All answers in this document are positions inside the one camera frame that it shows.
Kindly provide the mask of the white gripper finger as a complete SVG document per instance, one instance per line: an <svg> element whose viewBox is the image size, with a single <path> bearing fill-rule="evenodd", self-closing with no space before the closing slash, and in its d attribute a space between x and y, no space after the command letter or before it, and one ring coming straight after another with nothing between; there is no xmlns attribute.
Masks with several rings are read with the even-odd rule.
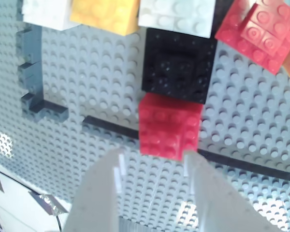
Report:
<svg viewBox="0 0 290 232"><path fill-rule="evenodd" d="M276 232L223 174L196 151L185 151L185 175L194 193L202 232Z"/></svg>
<svg viewBox="0 0 290 232"><path fill-rule="evenodd" d="M109 150L85 173L72 202L65 232L117 232L117 197L126 175L125 152Z"/></svg>

